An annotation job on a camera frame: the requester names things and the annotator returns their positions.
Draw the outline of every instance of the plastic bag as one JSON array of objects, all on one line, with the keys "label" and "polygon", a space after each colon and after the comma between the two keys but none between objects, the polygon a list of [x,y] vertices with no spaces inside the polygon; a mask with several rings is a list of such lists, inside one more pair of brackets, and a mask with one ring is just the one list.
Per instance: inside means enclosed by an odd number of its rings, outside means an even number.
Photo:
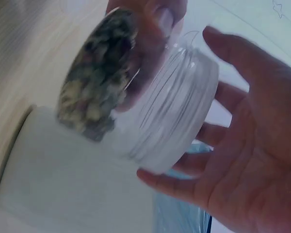
[{"label": "plastic bag", "polygon": [[[189,153],[210,151],[205,144],[192,144]],[[174,170],[168,175],[187,179]],[[162,193],[154,194],[154,224],[153,233],[208,233],[210,232],[210,215],[199,207],[172,198]]]}]

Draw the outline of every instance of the glass jar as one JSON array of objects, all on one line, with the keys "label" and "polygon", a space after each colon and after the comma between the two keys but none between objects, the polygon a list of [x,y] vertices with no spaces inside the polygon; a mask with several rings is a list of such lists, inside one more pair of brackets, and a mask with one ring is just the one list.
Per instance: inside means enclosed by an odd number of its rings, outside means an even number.
[{"label": "glass jar", "polygon": [[[167,59],[157,74],[149,78],[151,71],[141,64],[136,73],[142,74],[134,77],[137,28],[133,13],[123,8],[98,25],[63,85],[58,119],[100,152],[161,174],[200,130],[216,92],[218,65],[183,38],[164,48]],[[131,85],[142,89],[131,94]],[[126,98],[133,101],[126,104]]]}]

